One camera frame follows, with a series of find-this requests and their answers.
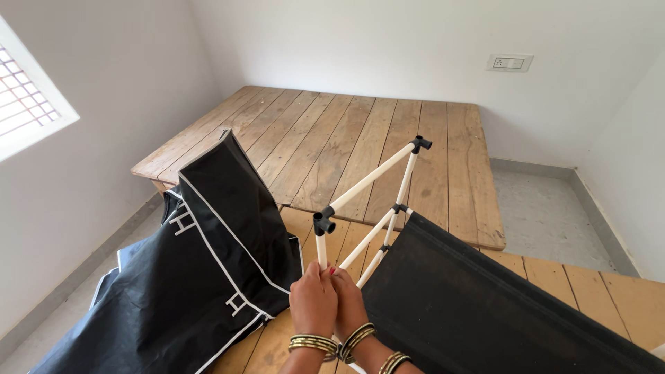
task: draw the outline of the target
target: window grill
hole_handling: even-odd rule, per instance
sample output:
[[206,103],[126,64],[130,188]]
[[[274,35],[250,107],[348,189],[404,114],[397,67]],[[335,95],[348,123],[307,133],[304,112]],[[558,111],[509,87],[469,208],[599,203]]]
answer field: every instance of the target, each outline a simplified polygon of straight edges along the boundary
[[32,132],[60,114],[0,45],[0,136]]

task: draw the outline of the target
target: fabric wardrobe cover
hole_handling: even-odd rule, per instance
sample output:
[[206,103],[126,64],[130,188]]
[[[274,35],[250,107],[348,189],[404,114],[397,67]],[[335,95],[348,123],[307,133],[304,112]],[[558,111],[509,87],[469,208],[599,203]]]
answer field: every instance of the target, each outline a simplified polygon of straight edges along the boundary
[[425,373],[665,373],[665,362],[413,213],[362,289]]
[[31,374],[201,373],[288,308],[299,240],[232,132],[179,176],[159,230]]

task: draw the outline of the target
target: wooden platform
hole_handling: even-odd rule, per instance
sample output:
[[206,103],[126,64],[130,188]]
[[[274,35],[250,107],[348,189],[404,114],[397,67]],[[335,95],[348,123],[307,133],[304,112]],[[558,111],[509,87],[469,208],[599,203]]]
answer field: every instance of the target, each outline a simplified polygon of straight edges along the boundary
[[[316,258],[311,214],[282,208],[281,215],[287,229],[304,243],[304,260],[309,262]],[[345,259],[371,229],[356,222],[335,222],[337,229],[327,237],[328,260],[332,264]],[[359,279],[380,245],[381,239],[375,239],[349,267],[354,280]],[[665,283],[502,252],[481,252],[648,351],[665,343]],[[288,356],[287,346],[292,334],[291,312],[286,310],[266,327],[232,346],[208,374],[277,373]],[[325,363],[320,373],[356,372],[335,361]]]
[[[310,212],[324,208],[420,134],[434,145],[419,154],[405,203],[474,247],[505,247],[474,104],[243,87],[132,172],[164,191],[178,183],[178,169],[214,144],[224,128],[233,129],[278,204]],[[336,216],[377,223],[394,204],[406,161]],[[404,225],[400,214],[398,230]]]

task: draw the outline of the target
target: power socket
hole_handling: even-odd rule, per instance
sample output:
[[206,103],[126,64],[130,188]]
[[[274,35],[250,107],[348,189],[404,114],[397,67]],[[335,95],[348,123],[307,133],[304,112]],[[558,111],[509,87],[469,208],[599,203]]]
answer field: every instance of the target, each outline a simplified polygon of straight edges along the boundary
[[532,55],[492,54],[487,61],[487,70],[526,72],[531,66]]

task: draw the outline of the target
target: white wall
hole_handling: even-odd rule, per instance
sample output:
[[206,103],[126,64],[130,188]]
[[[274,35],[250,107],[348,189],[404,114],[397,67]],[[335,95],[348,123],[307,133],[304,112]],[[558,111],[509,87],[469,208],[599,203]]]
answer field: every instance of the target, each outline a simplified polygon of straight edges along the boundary
[[[192,0],[243,84],[474,102],[492,156],[576,166],[665,45],[662,0]],[[530,53],[528,73],[485,71]]]
[[221,95],[185,1],[4,1],[0,14],[80,115],[0,162],[2,337],[155,193],[130,168]]
[[580,164],[638,270],[665,282],[665,50]]

